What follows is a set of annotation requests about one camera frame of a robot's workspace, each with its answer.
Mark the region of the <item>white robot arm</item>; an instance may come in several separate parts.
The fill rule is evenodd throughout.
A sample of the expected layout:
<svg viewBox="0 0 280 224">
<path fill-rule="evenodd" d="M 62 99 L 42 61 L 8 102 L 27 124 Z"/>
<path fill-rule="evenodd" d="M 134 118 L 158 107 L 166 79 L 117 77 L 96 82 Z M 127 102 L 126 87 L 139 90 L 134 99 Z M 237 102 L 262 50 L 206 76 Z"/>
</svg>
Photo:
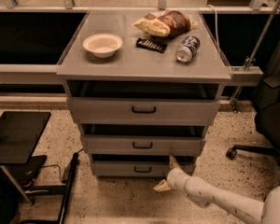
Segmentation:
<svg viewBox="0 0 280 224">
<path fill-rule="evenodd" d="M 153 189 L 176 190 L 201 208 L 212 203 L 245 224 L 280 224 L 280 186 L 271 190 L 264 202 L 217 188 L 198 176 L 186 174 L 173 155 L 169 156 L 170 171 Z"/>
</svg>

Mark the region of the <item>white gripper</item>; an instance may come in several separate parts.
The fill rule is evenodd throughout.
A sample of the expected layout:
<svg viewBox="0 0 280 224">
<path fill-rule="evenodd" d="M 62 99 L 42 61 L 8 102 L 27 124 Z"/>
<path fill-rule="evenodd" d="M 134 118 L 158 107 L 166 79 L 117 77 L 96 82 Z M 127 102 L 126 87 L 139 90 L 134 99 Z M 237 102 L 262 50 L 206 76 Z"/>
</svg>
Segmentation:
<svg viewBox="0 0 280 224">
<path fill-rule="evenodd" d="M 169 167 L 172 170 L 168 173 L 167 181 L 163 179 L 153 189 L 157 192 L 169 191 L 170 189 L 188 192 L 191 176 L 179 169 L 180 165 L 173 155 L 169 156 Z"/>
</svg>

